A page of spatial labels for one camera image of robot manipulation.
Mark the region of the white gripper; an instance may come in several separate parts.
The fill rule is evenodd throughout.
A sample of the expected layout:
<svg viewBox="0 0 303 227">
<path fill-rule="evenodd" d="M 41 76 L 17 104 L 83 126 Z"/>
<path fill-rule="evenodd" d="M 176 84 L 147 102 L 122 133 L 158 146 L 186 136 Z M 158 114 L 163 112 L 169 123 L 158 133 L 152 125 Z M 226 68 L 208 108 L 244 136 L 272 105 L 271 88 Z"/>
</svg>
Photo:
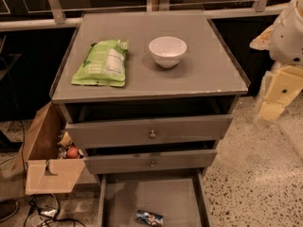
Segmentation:
<svg viewBox="0 0 303 227">
<path fill-rule="evenodd" d="M 273 27 L 264 29 L 249 46 L 256 50 L 269 50 L 272 42 Z M 285 65 L 272 75 L 269 88 L 262 101 L 258 118 L 276 121 L 303 90 L 303 68 Z"/>
</svg>

